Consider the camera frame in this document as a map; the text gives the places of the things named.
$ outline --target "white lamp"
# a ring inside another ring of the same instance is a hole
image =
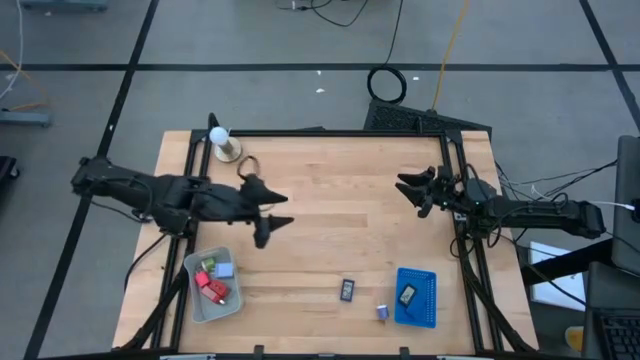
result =
[[[209,139],[214,144],[216,157],[222,162],[234,162],[242,155],[240,141],[229,136],[229,132],[221,126],[211,129]]]

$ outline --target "wooden tabletop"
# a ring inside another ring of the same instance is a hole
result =
[[[182,175],[189,136],[186,131],[165,133],[156,175]],[[500,189],[487,134],[465,132],[463,138],[467,162]],[[267,353],[397,354],[401,346],[408,346],[411,354],[473,353],[460,266],[449,253],[454,238],[451,214],[434,209],[419,219],[393,186],[399,172],[417,173],[442,164],[438,139],[239,140],[244,154],[260,160],[267,186],[289,197],[270,212],[293,216],[295,222],[273,233],[263,250],[254,247],[253,226],[199,225],[196,252],[216,246],[233,251],[245,305],[230,317],[195,324],[189,298],[181,352],[250,353],[262,344]],[[453,146],[450,149],[455,158]],[[238,186],[236,166],[211,156],[209,176],[213,182]],[[157,227],[143,226],[136,256],[157,237]],[[167,251],[165,243],[131,275],[114,346],[128,341],[156,305]],[[513,245],[501,241],[486,249],[486,256],[496,304],[523,339],[537,347]],[[393,318],[398,267],[437,274],[435,329],[377,320],[380,304],[389,305]],[[351,303],[339,300],[343,278],[355,280]],[[486,313],[478,304],[485,347],[491,348]],[[169,342],[174,315],[172,307],[163,344]]]

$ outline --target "small blue cube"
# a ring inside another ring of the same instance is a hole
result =
[[[233,264],[232,263],[216,263],[216,270],[213,275],[217,279],[224,279],[233,277]]]

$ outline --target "concrete floor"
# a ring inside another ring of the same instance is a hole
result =
[[[397,1],[372,0],[350,28],[311,12],[275,9],[267,0],[161,0],[141,63],[375,63],[385,59]],[[640,63],[632,0],[590,1],[620,63]],[[101,14],[25,12],[25,63],[126,64],[149,4],[111,0]],[[323,9],[347,20],[360,1]],[[462,0],[406,0],[391,59],[438,63]],[[17,12],[0,0],[0,50],[17,57]],[[473,1],[452,63],[606,64],[578,1]],[[1,73],[0,88],[6,84]],[[0,357],[21,358],[65,243],[78,198],[69,180],[82,156],[95,154],[123,72],[32,72],[51,94],[48,129],[0,126],[0,154],[19,159],[23,176],[0,203]],[[369,103],[366,71],[137,72],[109,156],[152,171],[162,133],[203,127],[210,111],[236,129],[322,125],[360,129]],[[437,72],[406,71],[403,105],[426,109]],[[640,91],[640,74],[625,73]],[[380,94],[397,91],[381,74]],[[318,94],[318,88],[325,89]],[[33,102],[20,79],[0,107]],[[513,181],[607,163],[616,140],[638,128],[610,72],[449,72],[438,104],[444,115],[493,127],[493,151]],[[572,198],[611,201],[609,169],[568,191]],[[540,191],[558,183],[541,184]],[[612,209],[604,208],[608,227]],[[124,273],[139,227],[91,208],[41,356],[105,351],[122,300]],[[576,249],[590,243],[557,231],[526,240]],[[69,321],[73,317],[82,321]]]

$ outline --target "blue plastic basket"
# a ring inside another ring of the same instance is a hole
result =
[[[398,301],[407,284],[416,289],[408,307]],[[430,271],[399,268],[396,280],[394,320],[398,324],[436,327],[436,274]]]

